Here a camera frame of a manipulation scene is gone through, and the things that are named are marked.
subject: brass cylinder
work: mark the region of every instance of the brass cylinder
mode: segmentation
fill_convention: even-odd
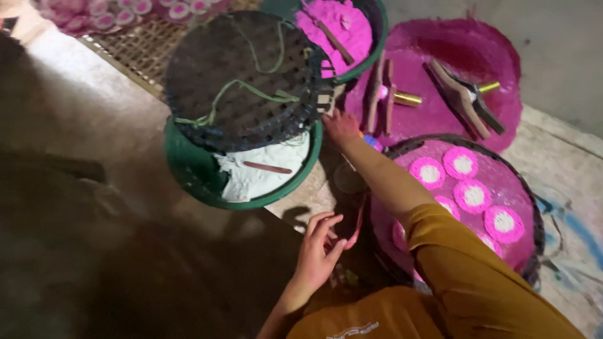
[[[423,102],[423,98],[418,95],[398,90],[396,93],[394,93],[394,102],[398,105],[417,107]]]
[[[499,88],[499,87],[500,87],[500,82],[493,81],[491,83],[479,85],[478,89],[481,93],[486,93],[486,92],[489,92],[489,91],[491,91],[495,88]]]

